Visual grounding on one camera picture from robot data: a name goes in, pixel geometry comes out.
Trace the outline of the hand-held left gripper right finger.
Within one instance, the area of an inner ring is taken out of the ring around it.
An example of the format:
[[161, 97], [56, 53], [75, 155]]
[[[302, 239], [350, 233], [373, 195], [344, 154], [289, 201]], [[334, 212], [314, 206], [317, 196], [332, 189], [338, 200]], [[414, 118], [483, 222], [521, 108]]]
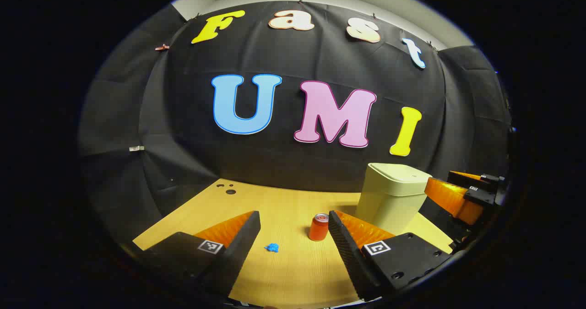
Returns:
[[399, 292], [452, 257], [414, 233], [392, 235], [337, 210], [329, 212], [328, 228], [364, 301]]

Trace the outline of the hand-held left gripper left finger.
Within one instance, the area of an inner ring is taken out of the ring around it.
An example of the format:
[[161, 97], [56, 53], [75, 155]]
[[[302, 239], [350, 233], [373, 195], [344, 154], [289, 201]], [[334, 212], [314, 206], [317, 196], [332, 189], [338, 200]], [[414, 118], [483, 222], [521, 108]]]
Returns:
[[185, 297], [226, 297], [261, 230], [249, 211], [196, 234], [175, 232], [134, 257]]

